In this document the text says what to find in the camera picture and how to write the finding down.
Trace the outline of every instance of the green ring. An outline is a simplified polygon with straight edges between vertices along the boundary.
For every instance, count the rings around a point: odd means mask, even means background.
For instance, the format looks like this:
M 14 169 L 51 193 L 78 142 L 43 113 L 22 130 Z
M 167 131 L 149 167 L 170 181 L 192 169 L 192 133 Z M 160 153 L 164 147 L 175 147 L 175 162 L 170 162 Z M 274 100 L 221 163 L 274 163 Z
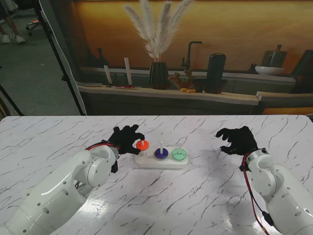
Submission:
M 181 149 L 180 154 L 178 154 L 179 148 L 175 148 L 172 151 L 172 156 L 177 161 L 182 161 L 187 157 L 187 152 L 184 149 Z

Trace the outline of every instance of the white base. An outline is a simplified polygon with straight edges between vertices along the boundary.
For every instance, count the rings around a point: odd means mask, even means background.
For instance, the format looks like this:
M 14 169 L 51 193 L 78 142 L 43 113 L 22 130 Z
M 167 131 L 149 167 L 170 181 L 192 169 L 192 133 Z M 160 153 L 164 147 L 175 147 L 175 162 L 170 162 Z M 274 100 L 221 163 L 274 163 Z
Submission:
M 188 165 L 188 152 L 185 148 L 187 157 L 184 160 L 177 161 L 172 157 L 172 151 L 177 147 L 164 147 L 168 151 L 166 159 L 157 159 L 154 152 L 159 147 L 150 146 L 146 151 L 142 151 L 135 156 L 135 162 L 140 168 L 156 168 L 156 169 L 183 169 Z

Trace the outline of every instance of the faucet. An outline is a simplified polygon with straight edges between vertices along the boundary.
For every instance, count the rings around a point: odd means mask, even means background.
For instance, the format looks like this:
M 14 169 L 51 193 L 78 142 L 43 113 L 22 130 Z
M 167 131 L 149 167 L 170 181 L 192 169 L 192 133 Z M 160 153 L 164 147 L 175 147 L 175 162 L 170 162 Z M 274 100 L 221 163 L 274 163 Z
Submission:
M 191 44 L 193 43 L 198 43 L 198 44 L 202 44 L 202 41 L 191 41 L 188 45 L 188 57 L 187 57 L 187 61 L 185 63 L 185 57 L 182 58 L 182 67 L 186 67 L 187 70 L 190 69 L 190 52 L 191 52 Z

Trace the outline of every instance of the orange ring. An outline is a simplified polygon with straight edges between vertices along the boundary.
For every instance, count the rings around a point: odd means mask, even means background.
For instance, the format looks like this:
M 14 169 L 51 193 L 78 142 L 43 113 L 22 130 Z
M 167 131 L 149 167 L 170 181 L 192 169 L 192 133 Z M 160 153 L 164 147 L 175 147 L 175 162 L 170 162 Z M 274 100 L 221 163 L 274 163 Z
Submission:
M 136 144 L 136 148 L 139 149 L 140 151 L 145 151 L 149 148 L 149 142 L 142 140 L 142 141 L 138 141 Z

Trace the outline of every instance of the black connector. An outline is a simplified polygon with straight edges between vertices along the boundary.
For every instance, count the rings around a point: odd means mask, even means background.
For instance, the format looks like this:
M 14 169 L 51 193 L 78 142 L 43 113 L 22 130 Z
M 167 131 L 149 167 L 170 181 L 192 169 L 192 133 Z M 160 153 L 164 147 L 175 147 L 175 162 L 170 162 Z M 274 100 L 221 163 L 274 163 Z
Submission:
M 269 225 L 274 226 L 274 221 L 273 221 L 273 219 L 272 219 L 272 217 L 270 216 L 269 213 L 263 211 L 263 212 L 262 212 L 262 215 L 263 215 L 265 221 L 266 221 Z
M 117 161 L 115 161 L 114 165 L 111 167 L 111 172 L 116 173 L 118 171 Z
M 244 164 L 241 164 L 241 166 L 239 167 L 239 169 L 240 169 L 241 172 L 243 172 L 244 169 L 245 169 L 246 171 L 251 171 L 251 170 L 249 169 L 249 166 L 248 166 L 247 163 L 245 164 L 245 166 L 244 166 Z

